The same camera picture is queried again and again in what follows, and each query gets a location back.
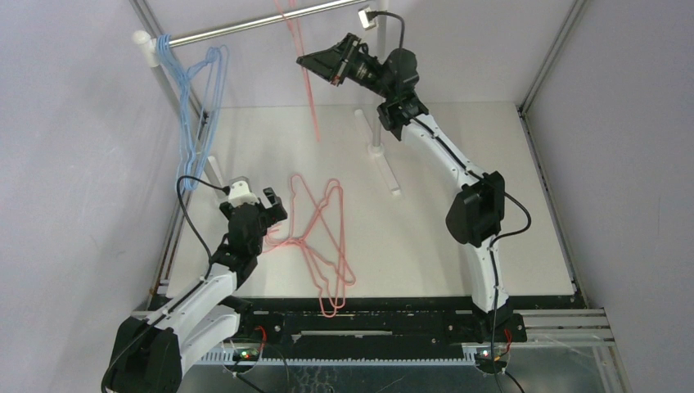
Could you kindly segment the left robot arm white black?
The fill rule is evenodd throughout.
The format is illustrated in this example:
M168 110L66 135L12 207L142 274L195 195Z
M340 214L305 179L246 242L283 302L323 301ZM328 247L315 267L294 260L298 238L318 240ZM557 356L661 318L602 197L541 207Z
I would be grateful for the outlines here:
M245 180L223 192L228 198L219 208L228 230L207 270L145 318L129 317L120 324L101 391L175 392L186 372L217 344L254 335L255 318L224 301L253 273L268 230L288 214L270 187L263 190L268 206Z

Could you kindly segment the pink wire hanger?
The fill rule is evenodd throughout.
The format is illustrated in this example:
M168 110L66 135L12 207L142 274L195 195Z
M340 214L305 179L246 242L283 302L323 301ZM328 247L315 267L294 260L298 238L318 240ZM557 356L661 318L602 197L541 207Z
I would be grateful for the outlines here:
M333 195L331 200L333 199L336 199L336 207L338 210L336 194ZM316 226L313 233L317 228L322 228L327 234L321 224ZM352 287L356 283L356 276L349 265L347 252L346 257L341 258L332 245L336 252L336 258L330 260L318 251L315 246L310 244L309 246L309 251L302 250L302 255L309 268L311 282L318 290L318 306L320 313L324 318L334 318L337 316L338 312L345 307L347 288Z
M301 174L292 174L288 180L290 189L290 213L289 213L289 224L287 235L283 238L274 237L273 233L276 233L279 229L279 225L275 224L268 232L265 237L265 242L270 246L271 250L274 250L281 246L298 246L301 250L309 251L310 246L308 244L309 237L313 234L313 230L318 224L321 224L327 232L328 237L331 240L332 245L338 252L338 256L341 258L346 257L346 231L345 231L345 198L344 198L344 188L337 178L329 178L325 187L323 188L322 197L317 199L312 193L305 177ZM312 213L309 216L309 221L306 224L305 230L301 234L296 233L296 222L297 222L297 198L300 194L300 189L302 189L306 196L309 198L309 202L312 206ZM331 199L333 195L337 195L337 205L338 211L340 213L339 217L339 231L336 236L330 229L330 225L327 222L326 212L331 206Z
M274 0L273 1L275 4L275 7L277 8L277 11L280 13L282 19L285 21L287 28L290 32L290 35L292 37L292 41L295 46L296 54L297 56L303 56L305 54L304 50L304 40L303 40L303 31L301 28L301 24L298 19L289 19L284 12L284 7L281 4L280 1ZM314 131L314 137L316 142L321 141L321 133L320 133L320 127L318 123L318 114L316 112L316 106L315 106L315 101L314 101L314 96L313 96L313 89L312 85L310 82L309 74L308 71L305 69L301 70L302 75L303 75L303 80L304 80L304 88L309 104L309 112L311 115L311 119L313 121L313 131Z
M346 306L347 289L356 276L347 258L344 189L340 181L327 181L322 195L314 196L304 177L291 177L290 236L286 242L299 248L317 288L318 305L325 318L333 318ZM304 193L310 204L303 229L297 228L297 198Z

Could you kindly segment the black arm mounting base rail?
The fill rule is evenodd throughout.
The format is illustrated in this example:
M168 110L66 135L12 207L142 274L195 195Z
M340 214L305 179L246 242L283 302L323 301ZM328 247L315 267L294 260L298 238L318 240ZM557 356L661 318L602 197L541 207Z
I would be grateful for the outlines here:
M488 348L526 342L532 314L573 314L574 296L513 296L487 316L469 296L353 298L328 318L312 298L227 298L241 309L227 343L265 340L264 356L299 362L460 359L462 345Z

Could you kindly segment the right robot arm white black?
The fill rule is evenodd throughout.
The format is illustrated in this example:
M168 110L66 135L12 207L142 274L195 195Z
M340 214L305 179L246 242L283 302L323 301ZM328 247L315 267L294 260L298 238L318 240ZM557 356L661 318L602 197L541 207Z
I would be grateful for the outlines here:
M452 179L453 199L445 225L467 253L474 333L482 340L495 340L512 314L498 262L505 217L504 177L473 164L437 125L416 94L417 57L408 49L398 47L381 61L369 54L361 38L347 34L338 44L299 56L296 62L334 86L350 80L382 97L376 109L381 126L433 160Z

